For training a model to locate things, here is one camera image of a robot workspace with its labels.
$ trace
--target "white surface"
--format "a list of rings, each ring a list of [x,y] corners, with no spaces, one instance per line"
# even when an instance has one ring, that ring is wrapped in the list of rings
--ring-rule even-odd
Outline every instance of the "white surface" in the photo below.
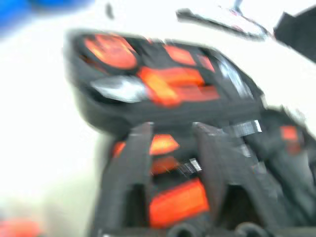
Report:
[[[37,19],[0,44],[0,202],[31,216],[49,236],[81,237],[97,188],[98,134],[80,118],[64,75],[65,32],[88,27],[204,43],[221,50],[263,89],[270,105],[298,107],[316,134],[316,66],[273,40],[251,42],[177,23],[174,1],[98,1],[76,15]]]

